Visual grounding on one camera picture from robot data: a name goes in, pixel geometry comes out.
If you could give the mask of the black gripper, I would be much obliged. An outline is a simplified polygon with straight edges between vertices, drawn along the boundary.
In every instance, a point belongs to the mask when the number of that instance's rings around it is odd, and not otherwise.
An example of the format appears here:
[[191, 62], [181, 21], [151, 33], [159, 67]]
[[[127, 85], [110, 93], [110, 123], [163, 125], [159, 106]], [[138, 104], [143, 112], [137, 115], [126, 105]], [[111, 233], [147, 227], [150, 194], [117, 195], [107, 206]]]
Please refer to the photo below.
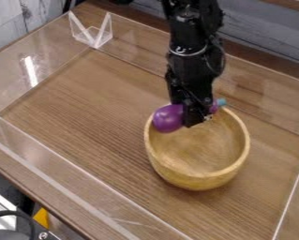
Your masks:
[[198, 48], [173, 42], [167, 60], [170, 102], [183, 104], [183, 125], [191, 128], [217, 112], [213, 83], [226, 66], [222, 40], [211, 38]]

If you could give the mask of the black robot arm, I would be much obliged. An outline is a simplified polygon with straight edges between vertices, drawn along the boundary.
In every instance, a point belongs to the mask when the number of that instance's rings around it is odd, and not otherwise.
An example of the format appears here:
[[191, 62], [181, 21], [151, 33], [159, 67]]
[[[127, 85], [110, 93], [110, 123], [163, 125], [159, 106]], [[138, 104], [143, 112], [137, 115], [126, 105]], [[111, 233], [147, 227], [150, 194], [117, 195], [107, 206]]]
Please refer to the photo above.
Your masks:
[[166, 81], [170, 102], [183, 108], [182, 124], [190, 128], [207, 120], [213, 83], [226, 67], [218, 36], [225, 12], [217, 0], [162, 0], [170, 24]]

